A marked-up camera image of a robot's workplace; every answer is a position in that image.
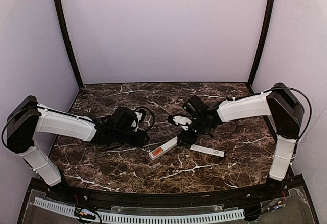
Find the white remote control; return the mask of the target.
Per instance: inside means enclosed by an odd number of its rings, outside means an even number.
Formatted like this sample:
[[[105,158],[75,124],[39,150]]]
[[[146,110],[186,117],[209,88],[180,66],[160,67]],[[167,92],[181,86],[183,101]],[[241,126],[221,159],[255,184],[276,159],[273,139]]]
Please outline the white remote control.
[[[155,160],[155,159],[161,157],[162,155],[164,155],[165,153],[167,153],[168,151],[170,151],[171,149],[173,149],[176,145],[177,145],[177,136],[172,138],[168,142],[164,143],[163,145],[159,146],[163,149],[163,152],[161,154],[154,156],[151,151],[151,152],[149,152],[149,157],[151,160]]]

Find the white remote battery cover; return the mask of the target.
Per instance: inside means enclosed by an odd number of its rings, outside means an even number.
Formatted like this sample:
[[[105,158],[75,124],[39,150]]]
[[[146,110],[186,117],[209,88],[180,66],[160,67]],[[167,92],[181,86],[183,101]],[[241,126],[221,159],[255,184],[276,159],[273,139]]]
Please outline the white remote battery cover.
[[[199,145],[195,145],[195,144],[191,145],[190,149],[193,151],[200,152],[200,153],[214,155],[214,156],[218,156],[218,157],[222,157],[222,158],[224,158],[224,156],[225,156],[224,151],[215,150],[212,148],[203,147],[203,146],[199,146]]]

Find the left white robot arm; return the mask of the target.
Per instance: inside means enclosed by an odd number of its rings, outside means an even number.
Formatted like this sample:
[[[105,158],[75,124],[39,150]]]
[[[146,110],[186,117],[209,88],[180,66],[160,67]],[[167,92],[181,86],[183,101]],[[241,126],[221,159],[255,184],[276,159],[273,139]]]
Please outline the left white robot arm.
[[[64,136],[106,147],[115,143],[143,147],[149,140],[149,128],[139,126],[147,115],[153,113],[143,106],[118,107],[107,116],[90,118],[52,109],[29,95],[8,116],[1,140],[6,149],[21,156],[48,186],[54,187],[64,182],[64,176],[49,159],[50,148],[40,145],[42,139]]]

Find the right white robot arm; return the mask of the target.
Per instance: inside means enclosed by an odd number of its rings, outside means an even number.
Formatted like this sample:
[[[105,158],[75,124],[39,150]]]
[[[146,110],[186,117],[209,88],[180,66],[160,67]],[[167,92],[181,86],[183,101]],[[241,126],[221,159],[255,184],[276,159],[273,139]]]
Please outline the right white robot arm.
[[[271,89],[240,98],[229,98],[209,106],[194,95],[183,105],[191,123],[178,135],[178,142],[192,145],[199,135],[234,120],[269,117],[275,128],[276,148],[269,178],[282,181],[299,141],[304,107],[294,89],[276,83]]]

